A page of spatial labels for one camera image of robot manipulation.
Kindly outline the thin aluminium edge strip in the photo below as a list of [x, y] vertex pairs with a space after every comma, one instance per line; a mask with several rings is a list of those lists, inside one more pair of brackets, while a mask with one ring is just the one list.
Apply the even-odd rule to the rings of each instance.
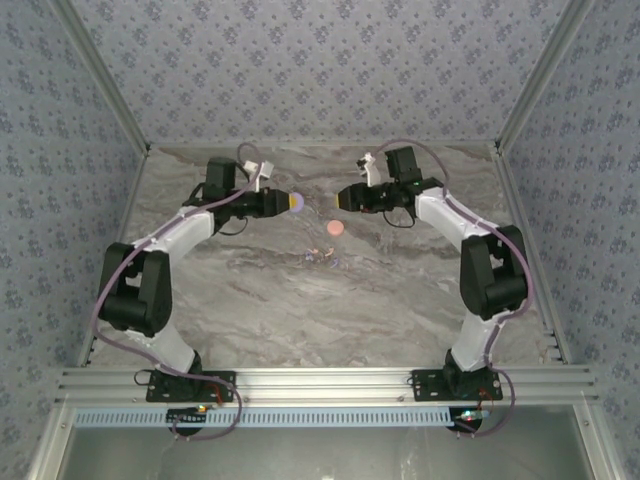
[[[154, 149], [214, 149], [214, 148], [237, 148], [243, 140], [232, 140], [226, 142], [153, 142], [149, 145], [150, 150]], [[379, 147], [385, 143], [385, 140], [375, 141], [365, 139], [361, 141], [334, 139], [328, 141], [319, 140], [249, 140], [249, 143], [256, 147], [262, 148], [298, 148], [298, 147]], [[420, 140], [420, 143], [429, 147], [488, 147], [495, 149], [495, 140]]]

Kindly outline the small controller board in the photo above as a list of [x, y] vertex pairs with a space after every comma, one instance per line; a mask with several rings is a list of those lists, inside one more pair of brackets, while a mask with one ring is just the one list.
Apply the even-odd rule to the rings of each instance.
[[471, 435], [480, 429], [483, 421], [488, 419], [493, 411], [480, 407], [451, 407], [449, 413], [453, 422], [449, 429]]
[[207, 419], [206, 407], [170, 408], [165, 414], [165, 423], [168, 426], [203, 425]]

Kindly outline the grey metal sheet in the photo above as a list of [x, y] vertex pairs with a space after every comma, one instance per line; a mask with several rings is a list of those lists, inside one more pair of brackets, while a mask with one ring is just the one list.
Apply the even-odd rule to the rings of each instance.
[[60, 480], [594, 480], [571, 435], [484, 439], [439, 428], [246, 428], [204, 442], [165, 429], [78, 429]]

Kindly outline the aluminium side rail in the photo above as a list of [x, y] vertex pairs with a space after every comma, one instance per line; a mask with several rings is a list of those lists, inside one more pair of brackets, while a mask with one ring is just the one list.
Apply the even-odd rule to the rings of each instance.
[[533, 232], [517, 189], [515, 177], [507, 159], [500, 149], [495, 148], [492, 158], [513, 223], [520, 228], [523, 234], [528, 264], [535, 289], [534, 303], [536, 311], [543, 324], [545, 337], [552, 341], [549, 347], [549, 360], [551, 363], [571, 364], [572, 358], [568, 343], [546, 280], [544, 267], [535, 245]]
[[[129, 189], [129, 194], [125, 204], [124, 213], [120, 219], [119, 228], [116, 234], [117, 241], [122, 241], [123, 238], [125, 237], [127, 225], [131, 217], [133, 205], [136, 200], [137, 192], [139, 189], [139, 185], [144, 173], [145, 164], [149, 157], [150, 151], [151, 151], [151, 144], [147, 143], [145, 145], [145, 150], [141, 154], [140, 161], [138, 163], [134, 178], [132, 180], [132, 183]], [[84, 337], [84, 340], [80, 349], [80, 353], [78, 355], [77, 366], [80, 368], [85, 368], [89, 366], [91, 356], [94, 351], [94, 347], [93, 347], [95, 342], [94, 325], [97, 322], [97, 316], [95, 315], [95, 308], [97, 306], [98, 306], [98, 303], [95, 303], [94, 306], [91, 308], [91, 316], [88, 323], [87, 333]]]

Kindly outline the aluminium mounting rail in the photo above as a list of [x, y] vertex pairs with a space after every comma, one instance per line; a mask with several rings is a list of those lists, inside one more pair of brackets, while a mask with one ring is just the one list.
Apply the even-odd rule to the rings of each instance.
[[[502, 368], [515, 387], [516, 404], [568, 405], [596, 402], [594, 372], [581, 365]], [[398, 406], [413, 401], [408, 367], [239, 368], [236, 385], [251, 406]], [[145, 401], [134, 370], [69, 368], [54, 399], [76, 406], [129, 406]]]

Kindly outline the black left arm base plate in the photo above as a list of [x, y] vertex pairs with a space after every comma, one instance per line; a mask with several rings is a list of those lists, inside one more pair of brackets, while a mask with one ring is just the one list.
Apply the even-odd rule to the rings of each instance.
[[212, 380], [193, 380], [174, 376], [158, 370], [150, 370], [145, 383], [146, 401], [149, 403], [230, 403], [233, 393], [227, 384], [236, 385], [236, 372], [230, 370], [204, 371], [203, 375], [218, 377], [222, 383]]

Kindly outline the aluminium frame post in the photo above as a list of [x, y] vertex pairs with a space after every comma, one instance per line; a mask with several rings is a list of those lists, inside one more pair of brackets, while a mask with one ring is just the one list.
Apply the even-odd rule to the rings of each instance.
[[539, 59], [528, 75], [500, 134], [496, 137], [496, 150], [500, 155], [507, 153], [518, 138], [596, 1], [567, 0]]
[[148, 152], [148, 144], [142, 130], [71, 0], [47, 1], [125, 136], [140, 155], [145, 155]]

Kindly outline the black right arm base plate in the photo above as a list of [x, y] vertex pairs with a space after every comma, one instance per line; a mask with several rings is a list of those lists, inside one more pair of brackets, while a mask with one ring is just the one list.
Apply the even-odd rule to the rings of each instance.
[[498, 374], [487, 368], [462, 373], [445, 369], [413, 370], [409, 384], [416, 402], [473, 402], [504, 397]]

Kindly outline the aluminium frame leg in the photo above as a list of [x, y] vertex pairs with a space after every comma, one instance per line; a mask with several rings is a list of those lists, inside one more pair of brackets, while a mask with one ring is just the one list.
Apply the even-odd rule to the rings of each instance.
[[580, 437], [595, 480], [624, 480], [604, 410], [595, 404], [573, 406]]
[[75, 408], [55, 405], [50, 413], [27, 480], [57, 480], [75, 419]]

